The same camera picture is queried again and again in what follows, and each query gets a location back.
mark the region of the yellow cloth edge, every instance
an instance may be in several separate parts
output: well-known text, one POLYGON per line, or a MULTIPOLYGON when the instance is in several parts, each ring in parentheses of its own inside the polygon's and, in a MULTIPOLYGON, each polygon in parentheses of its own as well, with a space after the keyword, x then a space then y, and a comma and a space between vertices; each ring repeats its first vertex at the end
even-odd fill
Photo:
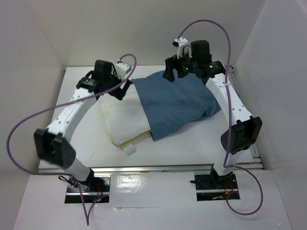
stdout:
POLYGON ((114 145, 116 145, 116 146, 124 146, 124 145, 128 145, 130 142, 136 140, 137 138, 140 138, 141 136, 144 136, 144 135, 146 135, 146 134, 149 134, 150 132, 151 132, 150 129, 147 130, 147 131, 145 131, 145 132, 142 132, 142 133, 140 133, 139 135, 137 135, 136 137, 131 138, 131 139, 129 139, 129 140, 126 140, 125 142, 123 142, 123 143, 120 144, 120 145, 115 144, 112 140, 111 140, 111 141, 112 141, 112 143, 113 143, 114 145))

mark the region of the blue cloth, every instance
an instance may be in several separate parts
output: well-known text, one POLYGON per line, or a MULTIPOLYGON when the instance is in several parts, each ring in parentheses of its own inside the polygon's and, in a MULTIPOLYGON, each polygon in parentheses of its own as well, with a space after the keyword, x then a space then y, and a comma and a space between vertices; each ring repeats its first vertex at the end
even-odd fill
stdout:
POLYGON ((221 108, 208 88, 195 74, 169 82, 162 77, 164 71, 133 79, 146 113, 153 140, 159 140, 191 121, 213 116, 221 108))

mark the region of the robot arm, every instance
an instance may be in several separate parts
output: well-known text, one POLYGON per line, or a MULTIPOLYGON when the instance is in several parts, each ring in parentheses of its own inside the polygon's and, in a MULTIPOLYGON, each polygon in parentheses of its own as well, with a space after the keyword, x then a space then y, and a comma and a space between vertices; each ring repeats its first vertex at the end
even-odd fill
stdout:
MULTIPOLYGON (((220 61, 212 62, 209 43, 207 41, 200 40, 192 42, 191 57, 183 49, 183 46, 186 46, 186 44, 189 44, 189 42, 182 37, 173 42, 173 45, 178 47, 177 55, 165 60, 166 67, 163 77, 173 82, 175 80, 173 69, 177 70, 179 78, 185 77, 188 73, 195 73, 213 93, 228 121, 225 68, 220 61)), ((262 126, 261 119, 259 117, 254 118, 245 108, 231 84, 228 84, 228 88, 232 105, 232 138, 226 166, 237 164, 242 153, 256 142, 262 126)), ((221 136, 221 143, 225 150, 227 149, 228 132, 229 130, 221 136)), ((233 168, 224 168, 224 161, 225 154, 221 154, 218 161, 211 168, 211 177, 214 183, 224 181, 232 174, 233 168)))
MULTIPOLYGON (((71 101, 94 96, 118 85, 129 71, 130 66, 122 62, 113 65, 111 62, 96 61, 94 71, 90 71, 77 84, 71 101)), ((109 94, 122 100, 130 83, 131 81, 128 80, 122 89, 117 88, 109 94)), ((59 166, 65 173, 74 176, 90 189, 101 181, 94 177, 92 169, 76 158, 76 152, 70 145, 70 141, 76 127, 98 98, 99 96, 66 106, 45 130, 38 129, 34 133, 39 158, 59 166)))

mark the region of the wall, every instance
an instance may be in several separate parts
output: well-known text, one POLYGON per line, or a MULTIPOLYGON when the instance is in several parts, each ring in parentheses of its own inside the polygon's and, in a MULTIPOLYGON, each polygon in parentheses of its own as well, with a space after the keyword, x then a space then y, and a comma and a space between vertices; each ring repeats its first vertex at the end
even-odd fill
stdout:
POLYGON ((267 0, 235 67, 242 98, 263 120, 257 144, 294 230, 307 216, 306 41, 307 1, 267 0))
MULTIPOLYGON (((21 173, 6 154, 11 128, 22 118, 55 104, 63 67, 22 0, 0 1, 0 223, 13 228, 29 175, 21 173)), ((51 114, 27 122, 13 136, 16 160, 37 168, 33 132, 51 114)))
MULTIPOLYGON (((47 39, 67 66, 92 66, 134 53, 140 65, 161 65, 175 54, 174 38, 190 22, 208 18, 232 38, 232 64, 265 0, 26 0, 47 39)), ((184 36, 206 39, 215 60, 226 61, 227 42, 215 25, 198 24, 184 36)))

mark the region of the purple cable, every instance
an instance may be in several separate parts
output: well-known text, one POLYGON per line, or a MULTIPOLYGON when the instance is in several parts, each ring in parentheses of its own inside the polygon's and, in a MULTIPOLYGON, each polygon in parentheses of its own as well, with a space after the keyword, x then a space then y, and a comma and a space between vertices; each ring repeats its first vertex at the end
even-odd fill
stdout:
POLYGON ((220 25, 219 23, 213 21, 213 20, 209 20, 209 19, 199 19, 199 20, 196 20, 196 21, 193 21, 191 22, 189 25, 187 25, 183 30, 182 32, 179 34, 178 38, 179 39, 183 33, 190 27, 192 26, 193 24, 195 23, 199 23, 199 22, 208 22, 208 23, 213 23, 215 25, 217 25, 218 27, 220 27, 223 32, 225 33, 226 35, 226 38, 227 38, 227 42, 228 42, 228 56, 227 56, 227 63, 226 63, 226 71, 225 71, 225 85, 226 85, 226 92, 227 92, 227 99, 228 99, 228 117, 229 117, 229 126, 228 126, 228 139, 227 139, 227 149, 226 149, 226 156, 225 156, 225 160, 224 160, 224 163, 223 163, 223 167, 224 168, 233 168, 233 167, 236 167, 236 168, 239 168, 239 169, 242 169, 246 172, 248 172, 257 182, 258 186, 259 186, 259 189, 260 189, 260 194, 261 194, 261 201, 260 201, 260 204, 258 206, 258 208, 253 211, 253 212, 249 212, 249 213, 242 213, 242 212, 238 212, 236 210, 234 210, 230 204, 229 204, 229 197, 234 194, 234 192, 230 193, 227 197, 226 197, 226 202, 227 202, 227 205, 229 206, 229 208, 237 213, 237 214, 240 214, 240 215, 243 215, 243 216, 249 216, 249 215, 252 215, 252 214, 255 214, 256 212, 258 212, 263 204, 263 191, 262 191, 262 187, 260 185, 260 182, 259 180, 255 177, 254 174, 252 174, 249 170, 245 169, 245 168, 242 168, 240 166, 236 166, 236 165, 226 165, 227 163, 227 160, 228 160, 228 156, 229 156, 229 153, 230 153, 230 148, 231 148, 231 127, 232 127, 232 113, 231 113, 231 98, 230 98, 230 91, 229 91, 229 88, 228 88, 228 72, 229 72, 229 64, 230 64, 230 55, 231 55, 231 46, 230 46, 230 37, 227 33, 227 31, 225 30, 225 28, 220 25))
MULTIPOLYGON (((136 65, 137 65, 136 57, 135 57, 133 54, 125 54, 125 55, 123 55, 119 60, 122 60, 122 59, 123 59, 124 57, 126 57, 126 56, 131 56, 131 57, 133 57, 133 59, 134 59, 134 65, 133 65, 132 70, 131 70, 130 73, 128 74, 128 76, 127 76, 120 84, 118 84, 118 85, 116 85, 116 86, 114 86, 114 87, 112 87, 111 89, 108 89, 108 90, 106 90, 106 91, 103 91, 103 92, 100 92, 100 93, 97 93, 97 94, 94 94, 94 95, 91 95, 91 96, 83 97, 83 98, 80 98, 80 99, 75 100, 75 101, 72 101, 72 102, 66 102, 66 103, 58 104, 58 105, 56 105, 56 106, 53 106, 53 107, 44 109, 44 110, 42 110, 42 111, 39 111, 39 112, 37 112, 37 113, 34 113, 34 114, 32 114, 32 115, 30 115, 30 116, 24 118, 23 120, 21 120, 20 122, 18 122, 18 123, 13 127, 13 129, 10 131, 10 133, 9 133, 7 139, 6 139, 6 151, 7 151, 8 155, 9 155, 9 158, 10 158, 11 161, 16 165, 17 168, 19 168, 20 170, 22 170, 22 171, 24 171, 24 172, 26 172, 26 173, 34 174, 34 175, 66 175, 66 176, 71 176, 70 174, 67 174, 67 173, 56 173, 56 172, 32 172, 32 171, 30 171, 30 170, 28 170, 28 169, 25 169, 25 168, 24 168, 23 166, 21 166, 21 165, 14 159, 14 157, 12 156, 11 149, 10 149, 10 142, 11 142, 12 135, 13 135, 13 133, 16 131, 16 129, 17 129, 22 123, 24 123, 25 121, 27 121, 27 120, 29 120, 29 119, 35 117, 35 116, 38 116, 38 115, 43 114, 43 113, 45 113, 45 112, 47 112, 47 111, 50 111, 50 110, 54 110, 54 109, 56 109, 56 108, 64 107, 64 106, 71 105, 71 104, 75 104, 75 103, 77 103, 77 102, 84 101, 84 100, 87 100, 87 99, 90 99, 90 98, 93 98, 93 97, 101 96, 101 95, 103 95, 103 94, 105 94, 105 93, 111 92, 111 91, 117 89, 118 87, 120 87, 122 84, 124 84, 124 83, 131 77, 131 75, 133 74, 133 72, 134 72, 134 70, 135 70, 135 68, 136 68, 136 65)), ((86 213, 86 208, 85 208, 85 203, 84 203, 84 198, 83 198, 83 194, 82 194, 82 190, 81 190, 81 188, 80 188, 80 185, 79 185, 78 181, 75 180, 75 182, 77 183, 78 188, 79 188, 79 191, 80 191, 81 202, 82 202, 82 206, 83 206, 84 213, 85 213, 86 224, 87 224, 87 226, 89 226, 89 216, 90 216, 90 212, 91 212, 92 208, 94 207, 94 205, 95 205, 95 203, 96 203, 97 201, 96 201, 96 202, 94 201, 94 203, 93 203, 92 206, 90 207, 90 210, 89 210, 89 212, 88 212, 88 214, 87 214, 87 213, 86 213)))

